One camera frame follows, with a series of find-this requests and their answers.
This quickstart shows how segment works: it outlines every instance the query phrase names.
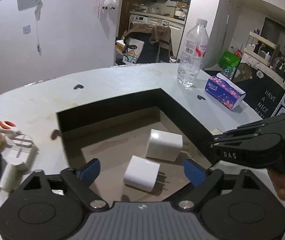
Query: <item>bottle cap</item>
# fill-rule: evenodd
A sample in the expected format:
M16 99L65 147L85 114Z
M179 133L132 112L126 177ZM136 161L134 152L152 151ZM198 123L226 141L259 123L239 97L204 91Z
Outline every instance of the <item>bottle cap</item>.
M202 26L207 26L207 21L206 20L203 20L203 19L197 19L197 22L199 25L202 25Z

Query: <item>blue gripper pad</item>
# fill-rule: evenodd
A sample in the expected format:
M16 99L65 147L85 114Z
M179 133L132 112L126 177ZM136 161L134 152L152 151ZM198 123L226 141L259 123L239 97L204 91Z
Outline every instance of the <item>blue gripper pad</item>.
M206 178L206 170L191 159L185 160L184 173L194 187L199 186Z
M76 172L78 179L83 181L88 187L95 181L100 174L100 161L97 158L92 159Z

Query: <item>washing machine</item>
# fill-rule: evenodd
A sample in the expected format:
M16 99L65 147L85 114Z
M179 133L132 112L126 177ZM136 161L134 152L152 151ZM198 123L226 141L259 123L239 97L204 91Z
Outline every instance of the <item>washing machine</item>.
M141 22L141 23L147 23L148 24L149 20L148 20L147 16L131 14L130 17L129 17L128 30L132 29L132 23L133 22Z

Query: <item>hanging stuffed sheep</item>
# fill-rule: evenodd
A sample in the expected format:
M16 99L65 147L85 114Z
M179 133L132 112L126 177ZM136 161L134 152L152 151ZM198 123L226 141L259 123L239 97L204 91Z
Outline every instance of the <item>hanging stuffed sheep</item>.
M103 9L116 9L116 0L105 0L102 5Z

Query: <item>brown cloth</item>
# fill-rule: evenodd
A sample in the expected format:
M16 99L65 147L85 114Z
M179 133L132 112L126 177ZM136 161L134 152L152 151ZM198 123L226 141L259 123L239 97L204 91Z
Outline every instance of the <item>brown cloth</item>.
M132 29L124 33L124 37L128 36L129 33L151 33L149 42L155 44L159 41L159 47L170 51L173 50L171 44L170 27L164 25L154 25L133 22Z

